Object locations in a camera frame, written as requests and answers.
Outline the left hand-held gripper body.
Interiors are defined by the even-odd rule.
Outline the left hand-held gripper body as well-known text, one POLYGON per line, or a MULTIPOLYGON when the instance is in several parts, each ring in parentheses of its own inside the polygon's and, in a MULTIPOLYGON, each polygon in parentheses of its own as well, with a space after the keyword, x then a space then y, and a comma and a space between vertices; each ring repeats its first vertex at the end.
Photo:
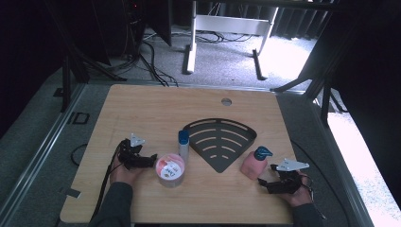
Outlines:
POLYGON ((120 142, 117 147, 117 157, 121 164, 126 169, 132 169, 142 166, 142 164, 148 162, 147 157, 142 157, 140 151, 145 144, 145 140, 136 136, 134 133, 131 134, 130 138, 126 138, 120 142))

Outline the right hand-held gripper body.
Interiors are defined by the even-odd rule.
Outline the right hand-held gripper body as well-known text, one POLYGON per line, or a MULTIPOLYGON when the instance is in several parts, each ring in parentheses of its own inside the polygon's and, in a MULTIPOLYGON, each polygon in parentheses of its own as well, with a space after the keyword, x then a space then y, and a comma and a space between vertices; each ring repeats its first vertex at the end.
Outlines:
POLYGON ((277 167, 279 181, 270 183, 269 192, 271 194, 293 194, 302 184, 298 171, 305 168, 309 168, 308 163, 285 158, 277 167))

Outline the pink jar with printed lid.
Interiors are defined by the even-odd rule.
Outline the pink jar with printed lid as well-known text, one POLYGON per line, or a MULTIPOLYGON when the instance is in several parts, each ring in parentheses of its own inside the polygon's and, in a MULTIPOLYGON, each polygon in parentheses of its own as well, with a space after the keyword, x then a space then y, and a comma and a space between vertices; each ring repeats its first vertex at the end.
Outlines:
POLYGON ((183 182, 184 160, 178 154, 166 154, 158 159, 155 171, 161 185, 169 188, 177 187, 183 182))

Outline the black fan-shaped slotted rack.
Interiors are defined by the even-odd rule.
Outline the black fan-shaped slotted rack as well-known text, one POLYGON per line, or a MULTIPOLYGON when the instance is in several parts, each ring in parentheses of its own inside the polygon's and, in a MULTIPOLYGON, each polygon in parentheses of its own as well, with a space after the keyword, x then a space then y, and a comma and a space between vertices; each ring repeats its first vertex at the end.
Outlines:
POLYGON ((224 172, 254 142, 252 128, 230 119, 206 118, 184 126, 189 146, 217 173, 224 172))

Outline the person's right hand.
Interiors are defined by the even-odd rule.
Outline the person's right hand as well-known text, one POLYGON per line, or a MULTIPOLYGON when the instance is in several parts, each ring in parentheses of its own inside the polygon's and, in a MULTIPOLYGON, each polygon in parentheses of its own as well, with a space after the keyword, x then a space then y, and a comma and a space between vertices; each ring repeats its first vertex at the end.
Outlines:
POLYGON ((299 171, 302 184, 300 188, 293 194, 279 194, 278 197, 286 201, 291 207, 297 207, 313 202, 310 195, 309 178, 306 174, 299 171))

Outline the person's left hand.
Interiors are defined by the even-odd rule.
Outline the person's left hand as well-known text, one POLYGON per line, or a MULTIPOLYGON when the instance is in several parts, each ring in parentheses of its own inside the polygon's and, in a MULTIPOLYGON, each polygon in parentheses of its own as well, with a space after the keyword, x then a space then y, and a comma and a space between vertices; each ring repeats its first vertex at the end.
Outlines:
POLYGON ((114 158, 110 173, 110 184, 126 183, 130 186, 134 186, 135 181, 139 178, 142 172, 142 168, 126 169, 117 158, 114 158))

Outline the white bottle with blue cap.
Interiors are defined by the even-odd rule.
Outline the white bottle with blue cap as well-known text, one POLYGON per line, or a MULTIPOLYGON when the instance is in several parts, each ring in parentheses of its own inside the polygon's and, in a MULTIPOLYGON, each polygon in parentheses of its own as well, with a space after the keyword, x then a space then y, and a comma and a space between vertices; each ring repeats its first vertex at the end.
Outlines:
POLYGON ((189 157, 189 132, 186 130, 179 131, 178 133, 179 155, 182 157, 185 164, 188 162, 189 157))

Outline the black tape strip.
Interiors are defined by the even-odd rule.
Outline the black tape strip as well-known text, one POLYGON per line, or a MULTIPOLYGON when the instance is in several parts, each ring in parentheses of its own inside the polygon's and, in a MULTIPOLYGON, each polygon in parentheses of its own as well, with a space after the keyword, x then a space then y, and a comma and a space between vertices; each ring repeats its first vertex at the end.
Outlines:
POLYGON ((76 199, 80 196, 80 192, 73 188, 62 187, 59 190, 59 192, 65 196, 69 196, 69 197, 76 198, 76 199))

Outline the black metal stand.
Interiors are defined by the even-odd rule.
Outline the black metal stand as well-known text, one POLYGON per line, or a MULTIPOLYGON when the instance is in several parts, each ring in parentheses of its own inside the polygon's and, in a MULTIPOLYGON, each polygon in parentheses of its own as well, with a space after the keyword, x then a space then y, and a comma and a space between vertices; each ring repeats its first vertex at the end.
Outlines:
POLYGON ((350 9, 348 9, 346 0, 336 0, 332 8, 328 10, 328 22, 298 78, 283 86, 271 89, 272 92, 283 93, 310 79, 311 83, 308 85, 304 96, 308 99, 314 99, 320 91, 323 91, 320 119, 326 127, 328 126, 327 116, 334 73, 340 59, 349 47, 349 28, 353 22, 349 12, 350 9))
POLYGON ((71 47, 68 48, 68 54, 65 56, 62 62, 62 87, 61 87, 62 113, 64 113, 72 103, 70 72, 73 72, 78 83, 87 83, 90 77, 85 67, 86 64, 89 64, 95 70, 105 75, 109 79, 115 81, 126 81, 126 79, 123 79, 118 75, 113 74, 105 67, 101 66, 99 63, 97 63, 90 57, 83 54, 77 47, 72 45, 71 47))

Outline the black computer tower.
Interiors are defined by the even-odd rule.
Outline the black computer tower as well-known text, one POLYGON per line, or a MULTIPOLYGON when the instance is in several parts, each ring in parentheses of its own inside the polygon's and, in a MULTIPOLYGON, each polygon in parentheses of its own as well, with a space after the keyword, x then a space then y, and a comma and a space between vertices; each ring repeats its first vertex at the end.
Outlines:
POLYGON ((143 33, 136 0, 91 0, 100 30, 98 61, 111 64, 110 58, 137 59, 143 33))

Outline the grey metal rail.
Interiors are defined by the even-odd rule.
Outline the grey metal rail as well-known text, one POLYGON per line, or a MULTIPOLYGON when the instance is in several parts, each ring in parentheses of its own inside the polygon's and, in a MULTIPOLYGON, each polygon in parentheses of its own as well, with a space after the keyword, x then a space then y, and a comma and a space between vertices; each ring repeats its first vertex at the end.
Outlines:
POLYGON ((352 213, 355 215, 359 227, 375 227, 365 202, 360 196, 353 175, 343 158, 339 144, 328 124, 327 111, 329 102, 319 101, 319 97, 320 94, 310 95, 309 93, 305 93, 305 98, 310 102, 312 112, 317 119, 318 128, 323 134, 324 142, 328 146, 328 153, 340 179, 343 193, 350 203, 352 213))
POLYGON ((13 186, 11 192, 5 199, 5 202, 0 206, 0 227, 7 227, 9 225, 12 217, 26 196, 27 191, 41 170, 51 149, 59 138, 67 120, 74 111, 74 108, 76 107, 85 86, 85 83, 79 83, 77 85, 76 89, 72 93, 70 102, 65 108, 65 111, 57 115, 57 118, 49 132, 35 150, 35 153, 33 154, 29 163, 26 164, 26 168, 20 175, 16 185, 13 186))

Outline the black floor bracket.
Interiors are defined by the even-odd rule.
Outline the black floor bracket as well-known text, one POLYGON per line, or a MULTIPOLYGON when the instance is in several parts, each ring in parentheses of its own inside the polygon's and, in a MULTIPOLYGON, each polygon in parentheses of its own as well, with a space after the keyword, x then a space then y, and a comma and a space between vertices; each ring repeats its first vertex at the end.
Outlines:
POLYGON ((90 115, 88 113, 72 112, 69 116, 67 123, 73 125, 85 125, 88 123, 90 115))

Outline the white metal desk frame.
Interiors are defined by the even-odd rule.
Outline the white metal desk frame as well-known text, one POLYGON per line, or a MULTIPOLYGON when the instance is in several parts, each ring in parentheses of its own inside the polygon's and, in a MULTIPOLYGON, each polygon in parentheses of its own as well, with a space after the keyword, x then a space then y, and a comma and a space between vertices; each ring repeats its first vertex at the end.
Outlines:
POLYGON ((185 72, 192 74, 195 71, 195 62, 197 56, 196 35, 198 31, 234 33, 262 37, 260 47, 253 50, 253 60, 257 78, 260 80, 266 80, 268 76, 262 75, 259 55, 262 53, 264 46, 271 35, 278 9, 278 7, 272 7, 270 17, 268 19, 250 19, 216 15, 202 15, 198 14, 198 2, 193 1, 190 31, 191 42, 188 48, 185 72))

